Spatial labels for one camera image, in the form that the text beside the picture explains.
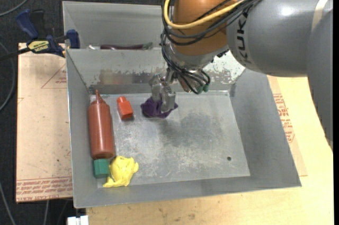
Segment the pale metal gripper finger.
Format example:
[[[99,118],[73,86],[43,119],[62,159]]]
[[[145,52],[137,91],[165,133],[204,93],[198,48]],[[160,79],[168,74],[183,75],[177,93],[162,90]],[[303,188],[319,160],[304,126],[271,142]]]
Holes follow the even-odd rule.
[[[151,87],[151,97],[154,102],[159,102],[162,100],[161,97],[161,89],[162,89],[162,81],[161,77],[152,77],[149,81],[149,85]]]
[[[162,98],[162,104],[161,104],[162,112],[168,112],[176,108],[176,103],[175,103],[176,93],[171,92],[171,91],[162,91],[161,98]]]

